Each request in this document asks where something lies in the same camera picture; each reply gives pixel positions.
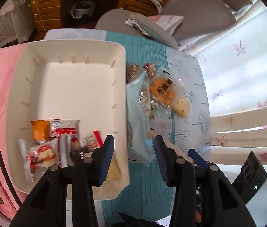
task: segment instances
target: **bag of orange snacks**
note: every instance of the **bag of orange snacks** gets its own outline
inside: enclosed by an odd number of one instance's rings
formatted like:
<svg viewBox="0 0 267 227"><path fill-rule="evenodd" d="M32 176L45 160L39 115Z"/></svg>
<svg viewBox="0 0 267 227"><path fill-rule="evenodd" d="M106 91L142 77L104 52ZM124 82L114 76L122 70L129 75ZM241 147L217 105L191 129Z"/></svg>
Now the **bag of orange snacks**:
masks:
<svg viewBox="0 0 267 227"><path fill-rule="evenodd" d="M185 89L180 81L166 70L162 70L150 82L151 99L159 108L170 114L170 107L184 94Z"/></svg>

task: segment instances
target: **pink blanket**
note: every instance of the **pink blanket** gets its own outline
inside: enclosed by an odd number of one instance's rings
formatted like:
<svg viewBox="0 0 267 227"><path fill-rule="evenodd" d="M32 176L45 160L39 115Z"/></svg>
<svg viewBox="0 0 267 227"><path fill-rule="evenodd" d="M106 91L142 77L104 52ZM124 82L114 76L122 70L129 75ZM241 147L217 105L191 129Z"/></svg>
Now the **pink blanket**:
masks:
<svg viewBox="0 0 267 227"><path fill-rule="evenodd" d="M0 149L2 157L7 168L7 172L10 175L7 161L7 152L6 152L6 113L7 113L7 102L10 92L11 82L13 79L13 74L17 66L20 55L23 51L23 48L26 44L19 44L7 48L0 49ZM8 214L10 211L9 218L13 218L16 210L18 210L18 205L11 195L7 183L5 182L3 173L0 168L0 190L6 192L6 196L9 198L4 202L4 214ZM17 191L21 201L24 201L27 194Z"/></svg>

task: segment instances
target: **white trash bag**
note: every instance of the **white trash bag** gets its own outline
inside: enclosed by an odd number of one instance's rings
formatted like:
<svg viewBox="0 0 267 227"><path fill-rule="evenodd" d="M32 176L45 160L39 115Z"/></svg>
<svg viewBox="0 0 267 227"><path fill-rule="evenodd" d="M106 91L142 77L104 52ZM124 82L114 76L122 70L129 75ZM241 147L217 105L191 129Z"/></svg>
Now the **white trash bag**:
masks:
<svg viewBox="0 0 267 227"><path fill-rule="evenodd" d="M75 2L71 8L69 13L75 19L80 19L83 15L89 14L91 17L96 4L92 0L85 0L80 2Z"/></svg>

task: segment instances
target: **tablecloth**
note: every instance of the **tablecloth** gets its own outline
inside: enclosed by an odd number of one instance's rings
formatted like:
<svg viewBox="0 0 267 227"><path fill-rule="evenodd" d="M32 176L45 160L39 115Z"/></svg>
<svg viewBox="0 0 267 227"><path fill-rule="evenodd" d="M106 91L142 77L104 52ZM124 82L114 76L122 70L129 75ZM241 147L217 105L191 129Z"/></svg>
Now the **tablecloth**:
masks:
<svg viewBox="0 0 267 227"><path fill-rule="evenodd" d="M120 43L126 49L127 64L142 66L155 62L158 70L163 67L174 77L181 79L186 90L184 96L191 104L190 116L180 120L172 114L169 119L165 119L157 112L149 125L183 151L194 148L204 159L210 158L210 113L197 58L152 40L102 30L53 29L48 31L44 40L66 38ZM130 185L116 199L102 201L102 209L97 209L98 219L103 218L105 225L109 227L113 223L121 222L119 212L150 221L170 215L175 190L163 183L157 161L153 160L149 166L129 163L129 172ZM71 217L68 218L68 223L71 223Z"/></svg>

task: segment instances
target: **chair backrest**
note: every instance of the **chair backrest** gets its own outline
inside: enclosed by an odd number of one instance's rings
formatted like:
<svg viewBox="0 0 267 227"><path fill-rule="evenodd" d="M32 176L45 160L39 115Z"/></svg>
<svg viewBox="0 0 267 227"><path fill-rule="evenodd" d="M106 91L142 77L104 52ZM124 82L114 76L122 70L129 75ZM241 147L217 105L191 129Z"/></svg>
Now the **chair backrest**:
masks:
<svg viewBox="0 0 267 227"><path fill-rule="evenodd" d="M184 16L172 35L177 42L227 30L236 24L231 11L219 0L178 0L168 3L161 14Z"/></svg>

